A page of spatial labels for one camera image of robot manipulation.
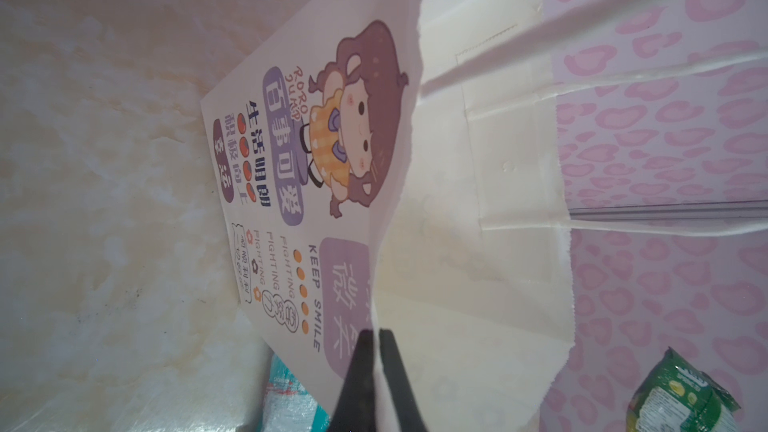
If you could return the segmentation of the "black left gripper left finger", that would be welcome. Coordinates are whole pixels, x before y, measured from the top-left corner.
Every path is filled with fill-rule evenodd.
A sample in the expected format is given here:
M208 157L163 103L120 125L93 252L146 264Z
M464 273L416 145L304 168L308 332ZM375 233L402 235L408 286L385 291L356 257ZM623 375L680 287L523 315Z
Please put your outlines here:
M376 430L374 345L372 330L359 334L328 432Z

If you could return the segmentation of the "green white snack packet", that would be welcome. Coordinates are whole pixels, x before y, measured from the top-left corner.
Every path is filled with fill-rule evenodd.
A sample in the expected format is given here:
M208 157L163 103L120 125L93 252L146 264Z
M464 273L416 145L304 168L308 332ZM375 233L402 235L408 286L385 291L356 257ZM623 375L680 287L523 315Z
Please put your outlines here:
M738 432L740 409L725 388L668 348L630 400L626 430Z

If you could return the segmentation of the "white printed paper bag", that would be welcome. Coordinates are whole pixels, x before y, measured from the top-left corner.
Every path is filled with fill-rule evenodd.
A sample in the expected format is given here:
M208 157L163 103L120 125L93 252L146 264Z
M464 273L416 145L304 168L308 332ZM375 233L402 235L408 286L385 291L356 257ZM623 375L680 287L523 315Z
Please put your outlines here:
M767 427L766 0L311 0L201 102L240 305L333 415L621 431L668 348Z

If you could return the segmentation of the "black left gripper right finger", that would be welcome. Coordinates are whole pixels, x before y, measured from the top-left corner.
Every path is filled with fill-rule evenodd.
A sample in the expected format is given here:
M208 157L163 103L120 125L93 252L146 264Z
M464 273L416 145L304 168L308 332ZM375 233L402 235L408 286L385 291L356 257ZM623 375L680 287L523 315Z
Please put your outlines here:
M377 430L427 431L391 330L379 330L378 347Z

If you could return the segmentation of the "teal white snack packet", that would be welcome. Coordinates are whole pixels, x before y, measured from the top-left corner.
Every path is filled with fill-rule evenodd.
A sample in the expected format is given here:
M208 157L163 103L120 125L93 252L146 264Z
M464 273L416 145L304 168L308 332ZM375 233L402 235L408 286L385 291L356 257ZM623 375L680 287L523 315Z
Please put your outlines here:
M328 413L274 354L256 431L325 432L329 424Z

